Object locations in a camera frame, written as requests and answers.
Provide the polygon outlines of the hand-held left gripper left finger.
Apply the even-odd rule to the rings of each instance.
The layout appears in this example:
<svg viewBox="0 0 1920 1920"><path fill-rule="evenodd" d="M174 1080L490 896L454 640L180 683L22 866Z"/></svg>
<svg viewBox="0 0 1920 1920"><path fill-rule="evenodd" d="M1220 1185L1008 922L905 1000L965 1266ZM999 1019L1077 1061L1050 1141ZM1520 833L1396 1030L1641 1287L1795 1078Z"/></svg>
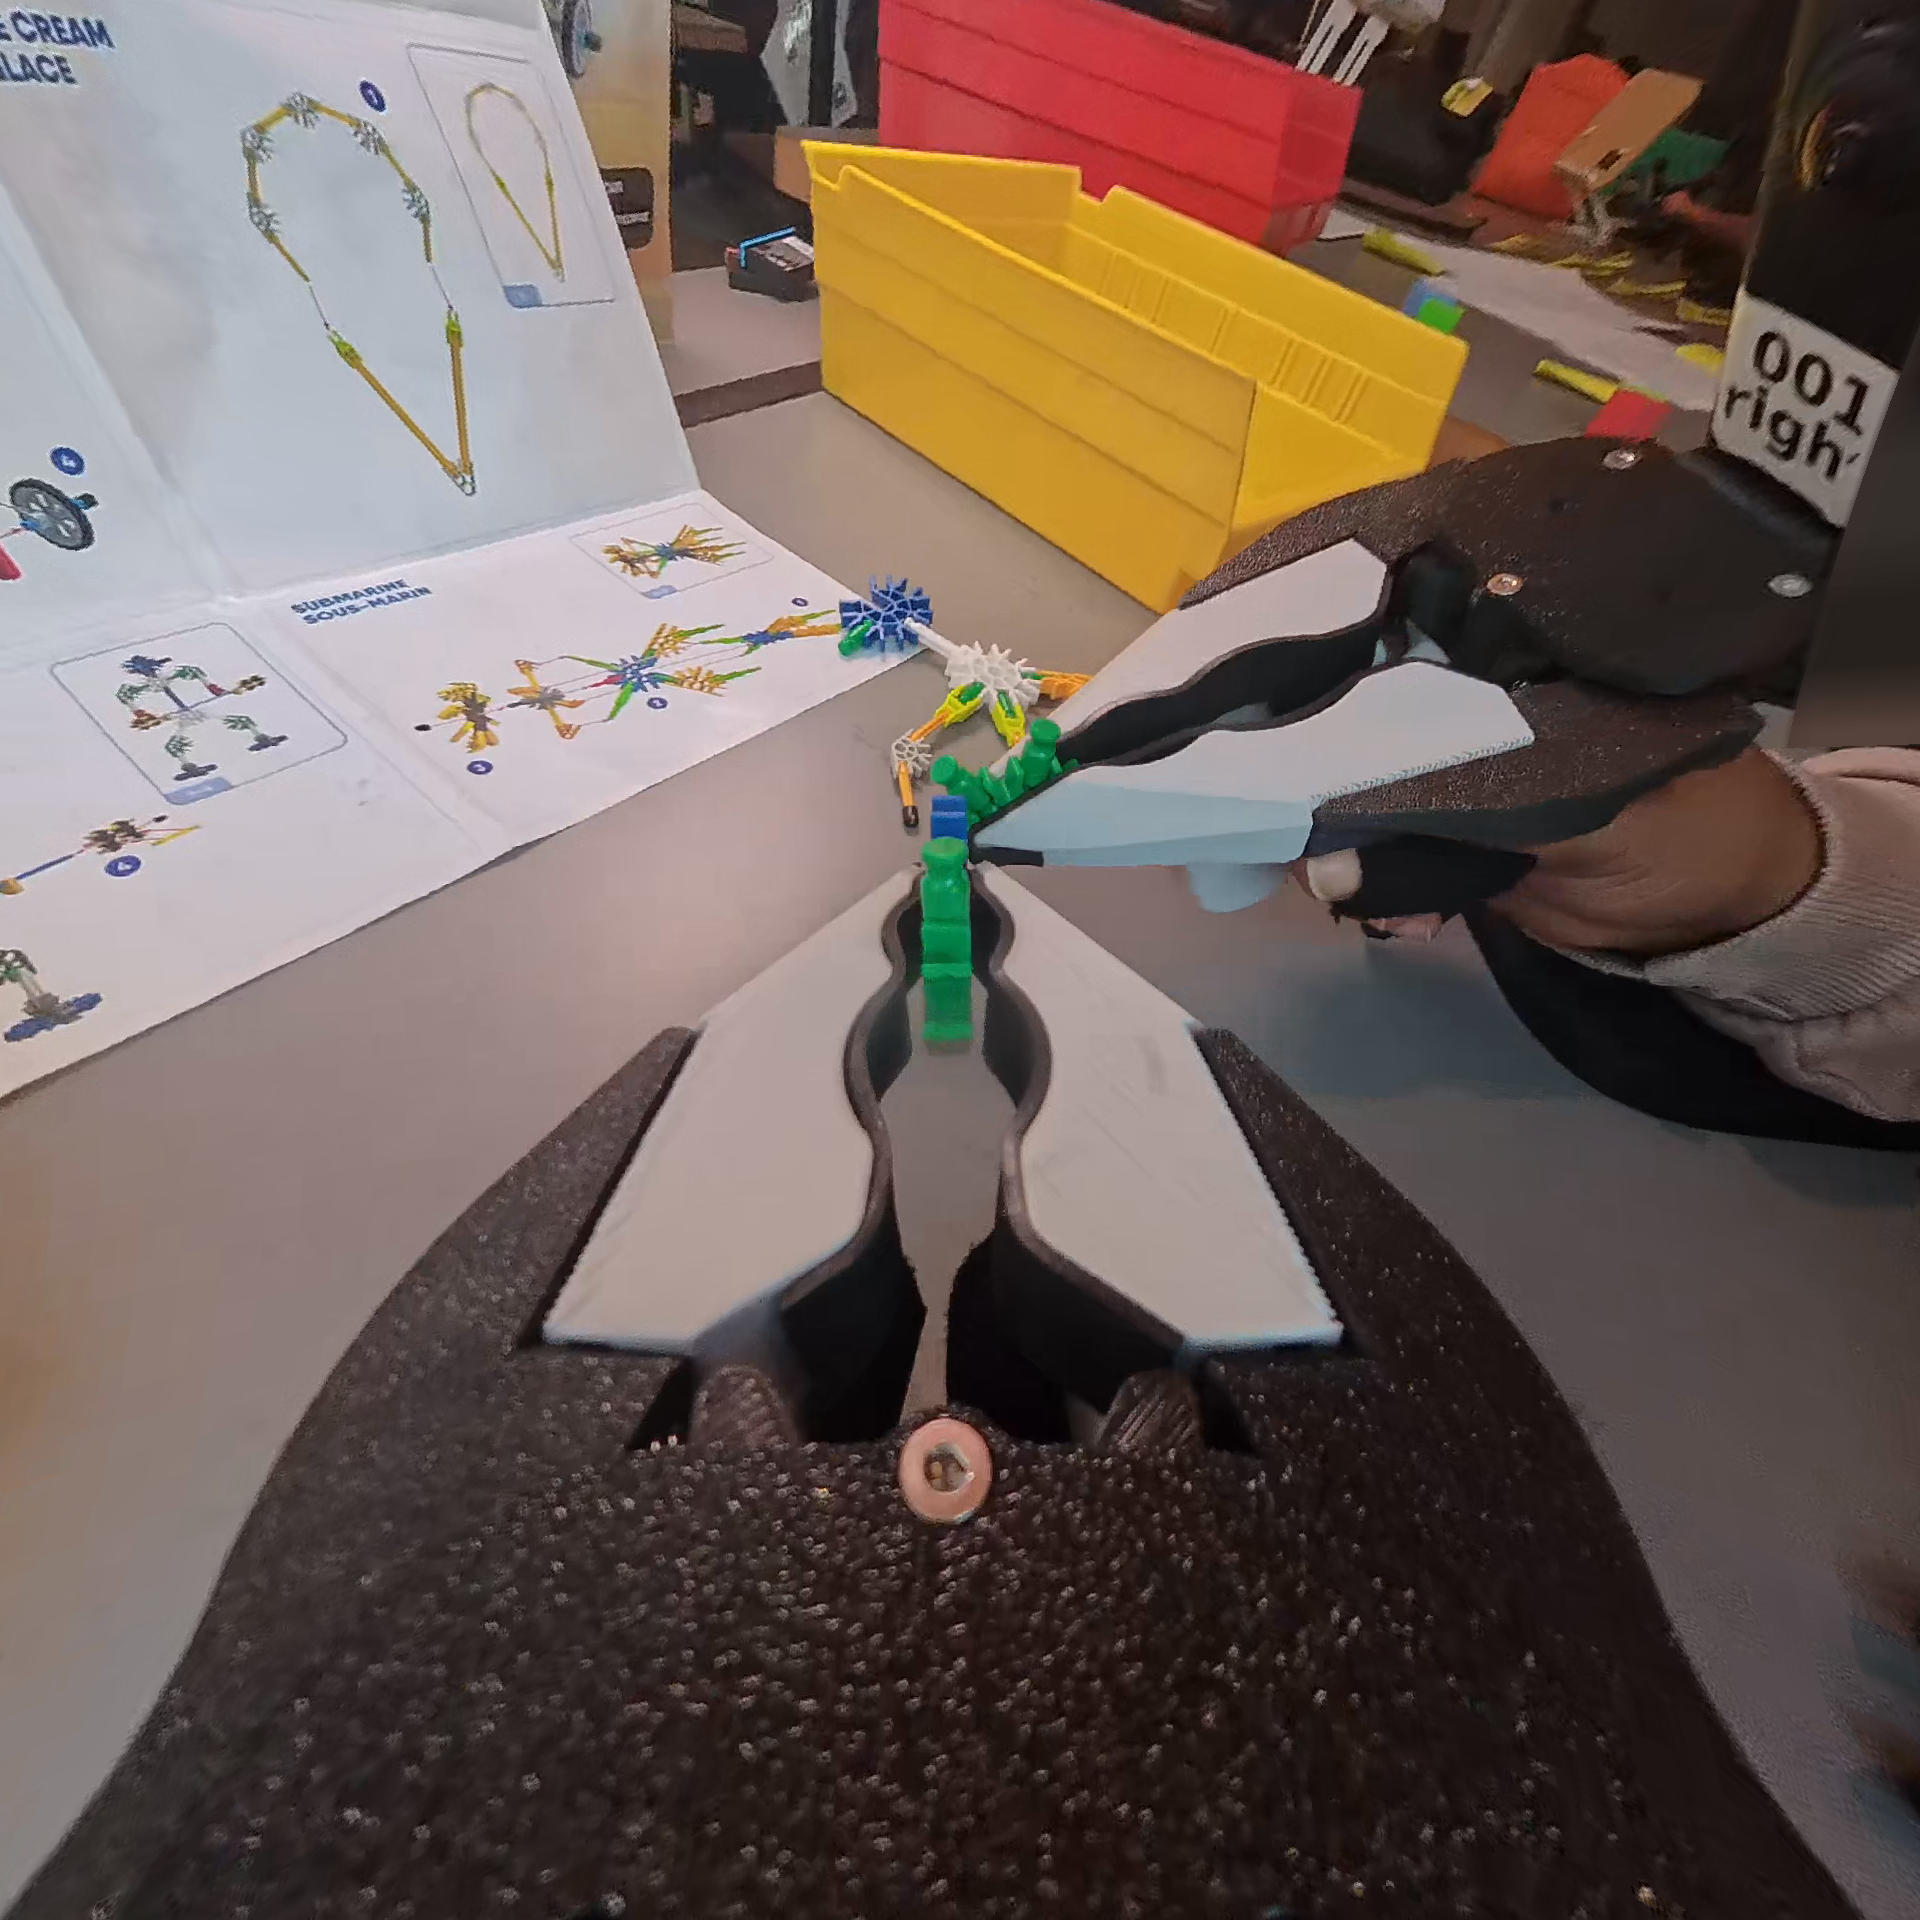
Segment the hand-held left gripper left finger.
<svg viewBox="0 0 1920 1920"><path fill-rule="evenodd" d="M549 1347L690 1358L797 1320L889 1222L883 1096L912 1059L900 873L724 995L695 1030L558 1297Z"/></svg>

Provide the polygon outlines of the person's right hand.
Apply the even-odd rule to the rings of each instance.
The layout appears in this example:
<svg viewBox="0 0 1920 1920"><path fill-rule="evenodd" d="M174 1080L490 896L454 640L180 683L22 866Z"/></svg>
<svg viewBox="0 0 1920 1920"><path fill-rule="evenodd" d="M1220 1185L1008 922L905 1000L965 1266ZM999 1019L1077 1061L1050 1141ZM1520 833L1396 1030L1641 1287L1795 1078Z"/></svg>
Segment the person's right hand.
<svg viewBox="0 0 1920 1920"><path fill-rule="evenodd" d="M1568 953L1669 957L1774 922L1819 873L1813 803L1755 747L1669 782L1590 835L1543 845L1491 910Z"/></svg>

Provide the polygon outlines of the yellow plastic bin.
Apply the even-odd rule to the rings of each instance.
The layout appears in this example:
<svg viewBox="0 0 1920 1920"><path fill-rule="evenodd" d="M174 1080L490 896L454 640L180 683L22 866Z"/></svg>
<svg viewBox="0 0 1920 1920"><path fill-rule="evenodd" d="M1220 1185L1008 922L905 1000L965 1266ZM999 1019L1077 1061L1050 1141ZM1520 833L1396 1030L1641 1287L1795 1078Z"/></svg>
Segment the yellow plastic bin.
<svg viewBox="0 0 1920 1920"><path fill-rule="evenodd" d="M1074 166L803 160L822 389L1142 609L1433 458L1455 335Z"/></svg>

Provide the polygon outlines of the orange plastic object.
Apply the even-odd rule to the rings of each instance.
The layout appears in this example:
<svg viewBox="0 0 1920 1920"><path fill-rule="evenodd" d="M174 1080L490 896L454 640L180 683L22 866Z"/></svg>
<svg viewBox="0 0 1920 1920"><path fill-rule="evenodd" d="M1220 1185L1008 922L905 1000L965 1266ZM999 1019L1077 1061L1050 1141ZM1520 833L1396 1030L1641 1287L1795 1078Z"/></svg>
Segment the orange plastic object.
<svg viewBox="0 0 1920 1920"><path fill-rule="evenodd" d="M1471 192L1561 222L1673 131L1701 90L1701 79L1669 68L1626 72L1605 56L1544 61L1520 91Z"/></svg>

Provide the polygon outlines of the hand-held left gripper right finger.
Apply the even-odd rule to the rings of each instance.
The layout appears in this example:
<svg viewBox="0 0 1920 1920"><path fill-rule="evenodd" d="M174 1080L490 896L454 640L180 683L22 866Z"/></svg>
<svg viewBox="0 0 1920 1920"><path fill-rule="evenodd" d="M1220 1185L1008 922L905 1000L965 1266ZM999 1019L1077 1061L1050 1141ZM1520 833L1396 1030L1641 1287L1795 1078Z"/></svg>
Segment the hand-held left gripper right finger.
<svg viewBox="0 0 1920 1920"><path fill-rule="evenodd" d="M1200 1022L1014 873L991 982L1033 1041L1008 1218L1177 1358L1333 1350L1344 1323L1200 1046Z"/></svg>

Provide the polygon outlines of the person's right forearm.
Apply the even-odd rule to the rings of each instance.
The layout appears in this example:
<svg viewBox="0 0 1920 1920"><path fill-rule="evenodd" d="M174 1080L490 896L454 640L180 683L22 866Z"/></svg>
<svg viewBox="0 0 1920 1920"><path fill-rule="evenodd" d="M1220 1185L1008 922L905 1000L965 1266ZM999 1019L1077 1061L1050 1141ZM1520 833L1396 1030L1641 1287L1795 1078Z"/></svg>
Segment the person's right forearm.
<svg viewBox="0 0 1920 1920"><path fill-rule="evenodd" d="M1795 1091L1918 1121L1918 750L1788 764L1819 829L1819 877L1770 922L1630 964Z"/></svg>

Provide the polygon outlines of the black printed cardboard box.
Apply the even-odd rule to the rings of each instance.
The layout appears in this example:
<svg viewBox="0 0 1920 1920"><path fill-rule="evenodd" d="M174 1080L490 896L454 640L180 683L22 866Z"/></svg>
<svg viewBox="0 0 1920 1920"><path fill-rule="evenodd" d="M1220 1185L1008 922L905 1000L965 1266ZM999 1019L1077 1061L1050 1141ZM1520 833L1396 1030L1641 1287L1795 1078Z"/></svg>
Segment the black printed cardboard box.
<svg viewBox="0 0 1920 1920"><path fill-rule="evenodd" d="M755 3L747 35L787 124L878 129L878 3Z"/></svg>

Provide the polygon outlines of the white toy instruction sheet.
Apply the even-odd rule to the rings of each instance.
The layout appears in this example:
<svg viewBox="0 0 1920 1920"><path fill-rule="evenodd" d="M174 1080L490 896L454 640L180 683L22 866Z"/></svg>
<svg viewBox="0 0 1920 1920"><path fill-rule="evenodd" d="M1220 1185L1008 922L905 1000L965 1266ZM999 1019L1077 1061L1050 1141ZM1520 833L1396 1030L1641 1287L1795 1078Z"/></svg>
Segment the white toy instruction sheet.
<svg viewBox="0 0 1920 1920"><path fill-rule="evenodd" d="M5 3L5 1094L878 675L543 3Z"/></svg>

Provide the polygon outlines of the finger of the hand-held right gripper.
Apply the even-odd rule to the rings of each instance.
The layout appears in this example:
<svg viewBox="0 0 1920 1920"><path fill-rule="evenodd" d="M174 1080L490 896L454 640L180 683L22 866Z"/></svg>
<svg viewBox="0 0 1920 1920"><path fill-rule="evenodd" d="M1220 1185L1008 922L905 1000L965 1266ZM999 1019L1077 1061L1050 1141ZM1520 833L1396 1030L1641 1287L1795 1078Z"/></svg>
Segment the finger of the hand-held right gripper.
<svg viewBox="0 0 1920 1920"><path fill-rule="evenodd" d="M1082 764L973 829L976 858L1138 868L1291 861L1322 803L1536 745L1520 699L1438 663L1367 672L1308 717L1211 725L1168 756Z"/></svg>
<svg viewBox="0 0 1920 1920"><path fill-rule="evenodd" d="M1067 750L1139 750L1281 699L1299 706L1371 656L1388 564L1337 543L1166 610L1064 706Z"/></svg>

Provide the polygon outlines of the multicoloured toy hand assembly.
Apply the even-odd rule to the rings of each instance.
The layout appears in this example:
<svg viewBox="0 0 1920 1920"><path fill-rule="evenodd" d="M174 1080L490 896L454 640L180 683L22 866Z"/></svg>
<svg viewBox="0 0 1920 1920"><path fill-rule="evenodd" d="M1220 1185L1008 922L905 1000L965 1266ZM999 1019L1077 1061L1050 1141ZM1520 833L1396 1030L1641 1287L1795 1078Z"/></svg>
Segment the multicoloured toy hand assembly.
<svg viewBox="0 0 1920 1920"><path fill-rule="evenodd" d="M918 650L945 671L945 699L934 717L889 747L905 829L920 829L920 786L946 732L988 717L999 742L1017 750L1033 732L1035 709L1056 709L1092 683L1092 672L1044 671L996 644L973 647L934 633L929 591L893 576L875 579L866 595L842 597L835 625L835 650L845 659L893 659Z"/></svg>

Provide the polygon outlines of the green and blue toy assembly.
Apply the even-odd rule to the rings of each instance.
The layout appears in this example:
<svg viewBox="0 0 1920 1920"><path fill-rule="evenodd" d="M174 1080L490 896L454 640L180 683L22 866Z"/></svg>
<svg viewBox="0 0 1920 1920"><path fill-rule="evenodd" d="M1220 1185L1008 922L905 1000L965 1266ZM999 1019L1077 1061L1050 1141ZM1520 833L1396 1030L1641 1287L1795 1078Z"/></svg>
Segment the green and blue toy assembly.
<svg viewBox="0 0 1920 1920"><path fill-rule="evenodd" d="M1063 727L1052 718L1033 721L1023 745L988 770L965 769L952 756L932 764L932 835L920 852L920 1030L939 1053L973 1041L973 829L1073 769L1063 760Z"/></svg>

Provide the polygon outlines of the stack of red plastic bins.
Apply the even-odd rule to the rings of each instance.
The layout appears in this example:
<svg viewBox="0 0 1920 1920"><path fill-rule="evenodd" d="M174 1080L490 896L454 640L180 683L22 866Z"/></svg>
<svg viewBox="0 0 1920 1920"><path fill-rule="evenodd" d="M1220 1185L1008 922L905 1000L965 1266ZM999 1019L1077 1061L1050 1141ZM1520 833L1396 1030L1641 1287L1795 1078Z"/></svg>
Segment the stack of red plastic bins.
<svg viewBox="0 0 1920 1920"><path fill-rule="evenodd" d="M1361 96L1121 3L878 3L878 141L1074 166L1269 251L1322 237Z"/></svg>

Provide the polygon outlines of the grey desk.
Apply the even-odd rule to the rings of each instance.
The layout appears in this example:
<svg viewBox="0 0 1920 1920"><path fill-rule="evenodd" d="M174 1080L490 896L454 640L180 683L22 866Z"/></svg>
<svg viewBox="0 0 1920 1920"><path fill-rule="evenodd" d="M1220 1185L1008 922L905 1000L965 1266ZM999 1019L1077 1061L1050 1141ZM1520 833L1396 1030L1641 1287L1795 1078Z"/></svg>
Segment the grey desk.
<svg viewBox="0 0 1920 1920"><path fill-rule="evenodd" d="M180 1661L260 1488L435 1238L664 1025L905 866L893 671L5 1107L5 1900ZM1758 1775L1867 1917L1918 1723L1865 1574L1918 1572L1918 1172L1648 1123L1475 952L1161 873L1035 891L1236 1030L1498 1292Z"/></svg>

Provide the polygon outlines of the yellow toy set box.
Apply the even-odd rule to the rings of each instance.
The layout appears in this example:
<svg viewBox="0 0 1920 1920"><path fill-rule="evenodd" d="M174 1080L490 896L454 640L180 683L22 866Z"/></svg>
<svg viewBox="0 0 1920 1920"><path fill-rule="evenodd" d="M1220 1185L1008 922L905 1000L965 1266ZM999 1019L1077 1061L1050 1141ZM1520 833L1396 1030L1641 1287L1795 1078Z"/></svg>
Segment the yellow toy set box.
<svg viewBox="0 0 1920 1920"><path fill-rule="evenodd" d="M549 3L549 34L605 180L629 269L664 302L671 246L671 3Z"/></svg>

